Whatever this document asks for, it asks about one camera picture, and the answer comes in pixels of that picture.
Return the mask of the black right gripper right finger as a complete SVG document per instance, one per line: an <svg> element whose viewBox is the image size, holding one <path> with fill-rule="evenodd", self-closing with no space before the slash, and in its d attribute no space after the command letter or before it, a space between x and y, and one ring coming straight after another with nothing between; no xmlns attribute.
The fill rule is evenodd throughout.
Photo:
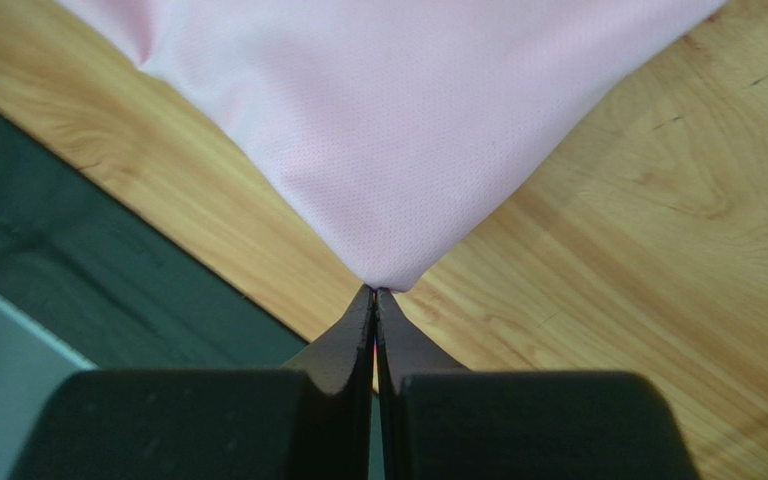
<svg viewBox="0 0 768 480"><path fill-rule="evenodd" d="M664 397L623 371L477 372L375 294L390 479L695 479Z"/></svg>

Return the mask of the pink t-shirt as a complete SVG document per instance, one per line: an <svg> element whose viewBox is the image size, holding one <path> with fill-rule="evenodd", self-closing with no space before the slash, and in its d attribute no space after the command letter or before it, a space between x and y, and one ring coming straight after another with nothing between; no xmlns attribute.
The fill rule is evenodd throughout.
<svg viewBox="0 0 768 480"><path fill-rule="evenodd" d="M69 1L399 292L716 1Z"/></svg>

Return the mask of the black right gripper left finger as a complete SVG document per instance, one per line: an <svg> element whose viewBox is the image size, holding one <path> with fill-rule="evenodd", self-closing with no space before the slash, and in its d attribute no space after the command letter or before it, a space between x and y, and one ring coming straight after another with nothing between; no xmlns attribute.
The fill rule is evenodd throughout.
<svg viewBox="0 0 768 480"><path fill-rule="evenodd" d="M374 292L283 365L106 369L50 395L13 479L364 479Z"/></svg>

